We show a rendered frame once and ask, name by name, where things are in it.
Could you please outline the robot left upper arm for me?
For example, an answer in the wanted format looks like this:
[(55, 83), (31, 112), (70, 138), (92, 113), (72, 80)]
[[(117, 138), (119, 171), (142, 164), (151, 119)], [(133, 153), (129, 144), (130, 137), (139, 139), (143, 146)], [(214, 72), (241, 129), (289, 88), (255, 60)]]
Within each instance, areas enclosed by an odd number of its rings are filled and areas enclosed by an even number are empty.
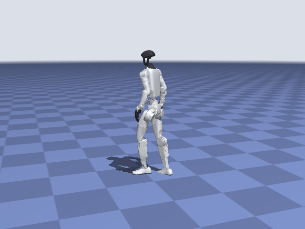
[(148, 70), (140, 72), (140, 78), (142, 80), (142, 85), (144, 87), (144, 90), (146, 90), (148, 92), (147, 96), (149, 96), (151, 94), (148, 77), (149, 77)]

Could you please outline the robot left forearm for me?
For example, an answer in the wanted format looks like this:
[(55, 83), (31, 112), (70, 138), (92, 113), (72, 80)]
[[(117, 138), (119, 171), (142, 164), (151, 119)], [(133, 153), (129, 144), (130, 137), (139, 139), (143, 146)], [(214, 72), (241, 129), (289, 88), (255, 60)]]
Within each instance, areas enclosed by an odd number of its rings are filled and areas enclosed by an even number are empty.
[(139, 105), (136, 107), (137, 112), (140, 109), (143, 110), (143, 108), (145, 107), (145, 104), (148, 101), (147, 94), (148, 94), (148, 92), (146, 90), (144, 90), (142, 92), (141, 101), (140, 101)]

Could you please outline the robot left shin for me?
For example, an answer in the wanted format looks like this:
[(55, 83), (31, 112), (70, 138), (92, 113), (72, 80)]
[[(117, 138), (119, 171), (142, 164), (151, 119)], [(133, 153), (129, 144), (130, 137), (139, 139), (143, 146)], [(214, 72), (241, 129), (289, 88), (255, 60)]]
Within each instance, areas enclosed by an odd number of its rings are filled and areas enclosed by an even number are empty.
[(137, 145), (138, 147), (138, 153), (139, 153), (139, 157), (141, 159), (141, 163), (142, 165), (144, 165), (144, 167), (142, 167), (143, 169), (147, 169), (147, 165), (146, 165), (146, 158), (147, 156), (147, 142), (145, 140), (141, 140), (141, 142), (139, 143), (139, 145)]

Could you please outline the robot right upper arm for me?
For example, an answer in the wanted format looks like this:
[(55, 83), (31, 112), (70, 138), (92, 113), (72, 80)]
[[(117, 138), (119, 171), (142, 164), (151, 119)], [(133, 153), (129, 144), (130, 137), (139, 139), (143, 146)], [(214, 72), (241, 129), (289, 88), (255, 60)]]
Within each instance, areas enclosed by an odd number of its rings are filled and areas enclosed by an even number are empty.
[[(159, 70), (159, 69), (158, 69)], [(167, 90), (167, 86), (166, 86), (166, 84), (165, 84), (165, 82), (164, 82), (164, 79), (163, 79), (163, 77), (162, 77), (162, 73), (161, 73), (161, 71), (159, 70), (159, 73), (160, 73), (160, 85), (161, 85), (161, 92), (162, 93), (164, 93), (166, 90)]]

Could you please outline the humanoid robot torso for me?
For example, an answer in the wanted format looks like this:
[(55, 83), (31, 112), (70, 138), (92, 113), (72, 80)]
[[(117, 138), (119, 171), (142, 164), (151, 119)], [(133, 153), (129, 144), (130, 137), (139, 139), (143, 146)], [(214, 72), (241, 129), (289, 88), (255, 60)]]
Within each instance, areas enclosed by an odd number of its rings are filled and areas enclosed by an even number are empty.
[[(148, 110), (153, 109), (155, 110), (155, 116), (158, 116), (161, 113), (161, 105), (158, 103), (158, 101), (155, 99), (155, 97), (160, 96), (160, 73), (159, 70), (151, 69), (146, 67), (143, 71), (148, 70), (149, 77), (149, 86), (151, 94), (148, 97), (152, 97), (151, 99), (148, 99), (150, 105), (148, 106)], [(144, 88), (143, 88), (144, 89)]]

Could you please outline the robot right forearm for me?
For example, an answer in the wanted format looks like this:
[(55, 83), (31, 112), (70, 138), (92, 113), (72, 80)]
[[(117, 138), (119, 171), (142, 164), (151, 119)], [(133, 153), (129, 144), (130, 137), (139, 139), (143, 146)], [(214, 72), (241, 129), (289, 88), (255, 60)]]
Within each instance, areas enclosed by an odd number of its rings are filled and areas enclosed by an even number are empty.
[(159, 99), (159, 102), (160, 102), (161, 107), (163, 106), (163, 104), (164, 104), (164, 102), (165, 102), (166, 92), (167, 92), (167, 91), (165, 91), (164, 93), (160, 92), (160, 99)]

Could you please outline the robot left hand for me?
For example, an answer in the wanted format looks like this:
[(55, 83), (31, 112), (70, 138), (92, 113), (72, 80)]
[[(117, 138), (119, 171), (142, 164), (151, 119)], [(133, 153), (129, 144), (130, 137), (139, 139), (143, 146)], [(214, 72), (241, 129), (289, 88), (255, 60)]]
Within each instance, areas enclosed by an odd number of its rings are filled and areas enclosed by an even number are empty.
[(137, 110), (135, 110), (135, 119), (136, 119), (137, 122), (139, 122), (138, 118), (139, 118), (139, 114), (141, 113), (141, 111), (142, 111), (141, 109), (138, 110), (138, 112), (137, 112)]

